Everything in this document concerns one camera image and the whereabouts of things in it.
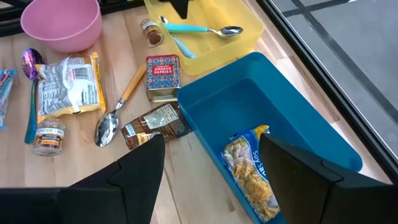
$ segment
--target spoon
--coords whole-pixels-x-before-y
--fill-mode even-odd
[[[43,64],[43,57],[35,49],[26,49],[22,54],[22,69],[26,77],[33,81],[32,90],[30,92],[30,113],[27,123],[25,143],[32,144],[36,135],[36,85],[39,80],[39,73],[35,68],[35,64]]]
[[[119,126],[119,119],[116,112],[120,110],[124,102],[129,99],[133,91],[136,89],[138,83],[146,73],[146,68],[146,64],[143,64],[138,68],[135,76],[131,79],[115,109],[98,120],[94,136],[95,144],[97,146],[104,147],[112,141],[112,138]]]
[[[169,21],[164,17],[164,16],[160,16],[160,20],[162,20],[162,22],[164,24],[168,24]],[[186,56],[187,58],[196,58],[197,56],[192,53],[188,47],[186,47],[180,40],[178,40],[176,37],[174,37],[172,35],[174,42],[177,44],[177,46],[179,47],[179,49],[181,50],[181,52],[184,54],[184,56]]]
[[[213,32],[215,34],[218,34],[222,38],[236,37],[243,32],[243,28],[238,26],[227,26],[220,29],[219,31],[209,29],[207,27],[191,26],[184,24],[165,24],[165,26],[169,32]]]

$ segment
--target wooden countertop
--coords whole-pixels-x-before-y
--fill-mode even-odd
[[[255,0],[243,1],[266,25],[255,50],[274,63],[358,151],[364,163],[362,174],[391,183]],[[81,53],[99,53],[101,81],[109,110],[114,108],[137,66],[144,62],[146,56],[169,53],[167,43],[155,49],[146,46],[139,27],[145,17],[145,7],[104,16],[99,41]],[[10,130],[0,131],[0,187],[68,186],[129,152],[120,132],[107,147],[95,146],[94,129],[101,113],[94,111],[62,117],[67,130],[60,156],[39,157],[32,153],[32,146],[24,144],[32,83],[21,68],[22,52],[30,47],[37,49],[47,63],[55,63],[68,56],[40,45],[25,34],[0,38],[0,70],[16,68],[19,71],[14,79],[7,109],[6,124]],[[183,74],[182,84],[186,85],[200,77]],[[141,82],[119,114],[121,124],[130,122],[155,106],[148,102],[145,84]],[[164,174],[151,223],[252,222],[195,134],[191,133],[167,144]]]

